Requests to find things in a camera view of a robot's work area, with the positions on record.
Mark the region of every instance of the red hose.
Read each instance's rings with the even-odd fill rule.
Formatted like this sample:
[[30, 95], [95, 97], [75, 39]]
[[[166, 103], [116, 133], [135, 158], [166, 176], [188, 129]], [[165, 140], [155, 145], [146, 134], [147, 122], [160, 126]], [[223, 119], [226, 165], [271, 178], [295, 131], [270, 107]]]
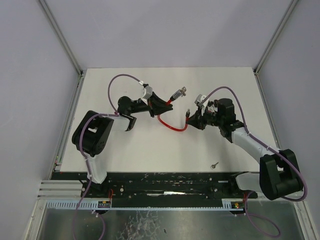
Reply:
[[[169, 101], [167, 101], [166, 102], [166, 105], [169, 105], [169, 104], [171, 104], [171, 100], [169, 100]], [[157, 116], [157, 118], [158, 118], [158, 120], [159, 120], [159, 122], [160, 123], [162, 123], [163, 125], [165, 125], [167, 128], [169, 128], [169, 129], [172, 129], [172, 130], [174, 130], [174, 131], [177, 131], [177, 132], [183, 132], [183, 131], [185, 131], [185, 130], [187, 130], [187, 127], [188, 127], [188, 124], [187, 124], [187, 121], [188, 121], [188, 117], [186, 117], [185, 118], [185, 125], [184, 125], [184, 128], [175, 128], [175, 127], [173, 127], [173, 126], [170, 126], [169, 124], [167, 124], [166, 122], [164, 122], [161, 118], [160, 118], [160, 115], [158, 115]]]

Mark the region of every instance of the metal frame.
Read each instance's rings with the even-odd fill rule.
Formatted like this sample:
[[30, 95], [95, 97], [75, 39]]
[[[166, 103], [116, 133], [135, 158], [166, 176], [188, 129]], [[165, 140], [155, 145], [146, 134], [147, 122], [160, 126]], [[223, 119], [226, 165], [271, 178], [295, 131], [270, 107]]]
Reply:
[[[62, 133], [61, 133], [61, 136], [59, 139], [59, 144], [58, 144], [58, 147], [55, 151], [53, 164], [50, 169], [49, 176], [48, 176], [49, 180], [44, 180], [41, 183], [41, 187], [40, 187], [40, 191], [39, 191], [39, 195], [38, 195], [38, 200], [35, 204], [35, 208], [33, 210], [28, 228], [26, 229], [26, 233], [25, 233], [25, 237], [24, 237], [24, 239], [26, 239], [26, 240], [27, 239], [28, 240], [37, 239], [39, 230], [41, 229], [41, 223], [42, 223], [42, 219], [43, 219], [43, 216], [45, 213], [47, 203], [51, 203], [51, 206], [55, 206], [55, 204], [57, 203], [57, 206], [60, 206], [60, 207], [64, 206], [65, 207], [65, 205], [58, 204], [59, 201], [64, 201], [64, 202], [78, 201], [80, 199], [80, 193], [82, 190], [82, 184], [79, 181], [50, 180], [50, 177], [51, 177], [51, 174], [54, 171], [56, 165], [60, 163], [60, 159], [64, 154], [65, 147], [66, 147], [66, 141], [68, 139], [72, 120], [74, 118], [74, 114], [75, 114], [75, 111], [77, 108], [77, 104], [78, 104], [79, 96], [81, 93], [85, 73], [81, 69], [77, 59], [75, 58], [75, 55], [71, 51], [70, 46], [67, 43], [52, 11], [50, 10], [48, 3], [46, 2], [46, 0], [38, 0], [38, 2], [40, 4], [44, 14], [46, 15], [53, 31], [57, 35], [64, 51], [66, 52], [71, 63], [73, 64], [75, 71], [79, 74], [79, 77], [77, 80], [78, 84], [77, 84], [77, 86], [73, 92], [73, 95], [72, 95], [72, 101], [71, 101], [70, 106], [68, 108], [67, 117], [64, 122]], [[271, 126], [274, 140], [277, 144], [277, 147], [279, 147], [279, 148], [281, 148], [279, 135], [277, 133], [272, 115], [270, 114], [270, 111], [269, 111], [269, 106], [268, 106], [268, 103], [266, 100], [266, 96], [265, 96], [265, 93], [264, 93], [264, 90], [263, 90], [263, 87], [261, 85], [261, 81], [259, 78], [259, 72], [261, 71], [268, 55], [270, 54], [271, 50], [273, 49], [273, 46], [277, 42], [277, 39], [279, 38], [281, 32], [283, 31], [288, 19], [292, 15], [298, 2], [299, 2], [299, 0], [292, 0], [291, 3], [289, 4], [280, 23], [278, 24], [274, 34], [272, 35], [263, 55], [261, 56], [258, 64], [256, 65], [256, 67], [253, 70], [256, 81], [257, 81], [257, 85], [258, 85], [258, 88], [259, 88], [259, 91], [260, 91], [260, 94], [262, 97], [262, 101], [263, 101], [263, 104], [264, 104], [264, 107], [265, 107], [265, 110], [267, 113], [267, 117], [268, 117], [268, 120], [269, 120], [269, 123]], [[97, 200], [92, 199], [92, 198], [89, 198], [89, 199], [87, 198], [87, 199], [85, 199], [85, 201], [87, 201], [88, 203], [95, 203]], [[258, 198], [255, 199], [254, 201], [267, 201], [267, 199], [265, 198], [265, 196], [258, 195]], [[295, 210], [296, 210], [296, 213], [297, 213], [297, 216], [299, 219], [299, 223], [301, 225], [305, 239], [306, 240], [319, 239], [317, 230], [315, 228], [313, 228], [314, 223], [313, 223], [313, 220], [311, 219], [311, 215], [310, 215], [310, 211], [309, 211], [307, 203], [303, 201], [303, 202], [294, 202], [293, 204], [295, 206]]]

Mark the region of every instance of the gray floor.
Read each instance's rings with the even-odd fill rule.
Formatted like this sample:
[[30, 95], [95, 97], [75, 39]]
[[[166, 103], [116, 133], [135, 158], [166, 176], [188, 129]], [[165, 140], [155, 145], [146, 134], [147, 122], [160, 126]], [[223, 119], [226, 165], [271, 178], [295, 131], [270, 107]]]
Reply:
[[[249, 203], [251, 213], [271, 218], [281, 229], [282, 240], [303, 240], [294, 206], [286, 201]], [[72, 240], [74, 210], [48, 209], [39, 240]], [[269, 240], [255, 230], [246, 216], [234, 217], [226, 211], [118, 211], [103, 215], [104, 240]], [[262, 220], [255, 222], [270, 234], [276, 230]], [[102, 222], [89, 211], [79, 211], [77, 240], [97, 240]]]

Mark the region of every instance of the wall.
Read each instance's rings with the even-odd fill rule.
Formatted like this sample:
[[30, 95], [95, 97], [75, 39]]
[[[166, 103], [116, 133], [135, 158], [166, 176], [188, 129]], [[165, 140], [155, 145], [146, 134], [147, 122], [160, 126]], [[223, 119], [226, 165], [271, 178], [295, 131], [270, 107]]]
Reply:
[[22, 237], [77, 75], [36, 0], [0, 2], [0, 232]]
[[86, 68], [254, 67], [291, 0], [47, 0]]
[[302, 0], [292, 14], [260, 80], [284, 148], [295, 151], [306, 178], [308, 203], [320, 229], [320, 1]]

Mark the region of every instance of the white table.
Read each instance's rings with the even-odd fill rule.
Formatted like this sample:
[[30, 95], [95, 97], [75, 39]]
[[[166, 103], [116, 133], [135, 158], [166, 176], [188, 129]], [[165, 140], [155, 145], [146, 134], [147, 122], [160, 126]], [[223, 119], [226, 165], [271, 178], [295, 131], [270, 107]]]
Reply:
[[[175, 68], [91, 68], [85, 75], [70, 135], [64, 152], [62, 172], [86, 172], [80, 152], [71, 138], [88, 110], [113, 113], [107, 89], [112, 77], [130, 74], [148, 83], [163, 100], [183, 86], [187, 95], [173, 102], [173, 111], [161, 115], [174, 127], [182, 128], [186, 110], [191, 114], [197, 109], [194, 101], [199, 94], [208, 95], [220, 86], [232, 88], [242, 105], [251, 132], [275, 146], [263, 101], [250, 67], [175, 67]], [[115, 106], [118, 99], [128, 96], [141, 97], [142, 87], [133, 79], [120, 77], [111, 86], [111, 99]], [[232, 94], [222, 89], [210, 99], [231, 98], [237, 119], [240, 111]], [[189, 126], [184, 132], [166, 128], [151, 118], [148, 112], [136, 113], [133, 130], [111, 132], [104, 151], [108, 172], [239, 172], [258, 171], [258, 163], [238, 146], [220, 135], [217, 127], [207, 126], [198, 130]], [[212, 164], [219, 164], [211, 169]]]

